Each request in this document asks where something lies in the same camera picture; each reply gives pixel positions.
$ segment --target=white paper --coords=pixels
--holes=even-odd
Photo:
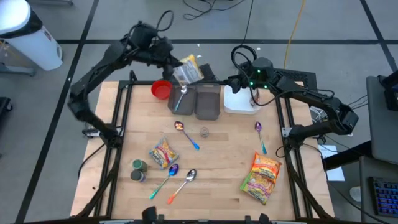
[[[322,158],[327,158],[329,156],[333,156],[333,155],[337,154],[337,152],[329,151],[329,150],[337,151],[336,146],[318,145],[318,148],[322,153]],[[326,173],[328,174],[328,178],[330,181],[345,181],[343,169],[341,167],[332,169],[332,170],[328,170]]]

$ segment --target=keyboard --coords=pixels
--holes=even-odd
[[[398,218],[398,180],[369,177],[376,215]]]

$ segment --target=floor tile line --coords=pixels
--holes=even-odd
[[[394,60],[394,57],[392,56],[390,50],[388,49],[388,46],[387,46],[386,42],[384,41],[384,38],[383,38],[383,36],[382,36],[382,34],[380,32],[379,27],[377,26],[376,20],[374,19],[373,15],[372,15],[372,12],[371,12],[366,0],[361,0],[361,4],[362,4],[363,9],[365,10],[366,16],[369,19],[369,22],[370,22],[370,24],[372,26],[372,29],[373,29],[377,39],[380,40],[381,49],[383,50],[384,55],[386,56],[387,62],[390,65],[391,70],[393,72],[398,70],[397,64],[396,64],[396,62]]]
[[[55,130],[57,128],[57,124],[60,119],[63,106],[65,104],[65,100],[68,95],[68,91],[69,91],[70,84],[72,82],[73,75],[75,74],[75,70],[76,70],[78,61],[80,59],[81,51],[83,50],[84,40],[87,38],[88,31],[90,29],[91,23],[93,22],[93,18],[94,18],[94,14],[95,14],[95,11],[98,6],[98,2],[99,2],[99,0],[93,1],[93,5],[92,5],[90,13],[88,15],[83,32],[81,34],[81,38],[78,43],[78,47],[76,49],[75,56],[73,57],[72,64],[70,65],[70,69],[69,69],[67,78],[65,79],[65,83],[63,84],[63,88],[62,88],[62,91],[60,94],[59,101],[57,103],[57,107],[55,108],[55,112],[52,117],[49,130],[47,131],[47,135],[44,139],[44,143],[43,143],[42,149],[40,151],[39,158],[37,159],[35,169],[33,171],[32,177],[30,178],[30,182],[28,184],[28,187],[27,187],[24,199],[22,201],[21,207],[19,209],[18,215],[16,217],[15,223],[23,223],[25,220],[25,217],[27,215],[27,212],[29,210],[30,203],[34,196],[34,192],[35,192],[37,183],[39,181],[40,174],[42,172],[42,169],[43,169],[43,166],[45,163],[45,159],[49,152],[50,145],[51,145],[52,139],[54,137]]]
[[[79,40],[57,40],[59,44],[78,44]],[[113,44],[119,40],[85,40],[85,44]],[[171,39],[173,44],[240,44],[241,39]],[[287,44],[287,39],[246,39],[245,44]],[[291,44],[323,45],[374,45],[381,42],[398,44],[398,40],[292,40]]]

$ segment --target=gray container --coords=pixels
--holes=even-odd
[[[170,111],[173,114],[191,115],[193,113],[193,108],[195,106],[195,98],[196,98],[196,86],[189,85],[187,86],[187,88],[188,88],[187,93],[182,97],[180,106],[178,106],[178,109],[175,111],[174,110],[175,105],[177,105],[178,100],[181,97],[181,86],[175,85],[172,87],[167,106],[169,107]]]
[[[220,115],[219,84],[197,84],[195,115],[199,120],[215,121]]]

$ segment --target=yellow snack bag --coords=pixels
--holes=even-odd
[[[150,156],[164,169],[178,159],[178,154],[169,146],[166,137],[149,151]]]
[[[267,203],[274,184],[261,174],[250,172],[245,178],[241,190],[258,199],[263,205]]]
[[[194,55],[189,55],[180,60],[183,65],[174,68],[173,76],[181,86],[189,85],[204,78]]]
[[[272,183],[276,183],[276,178],[278,178],[280,165],[282,165],[282,163],[262,156],[256,152],[254,154],[251,172],[257,172],[264,177],[267,177],[268,180],[270,180]]]

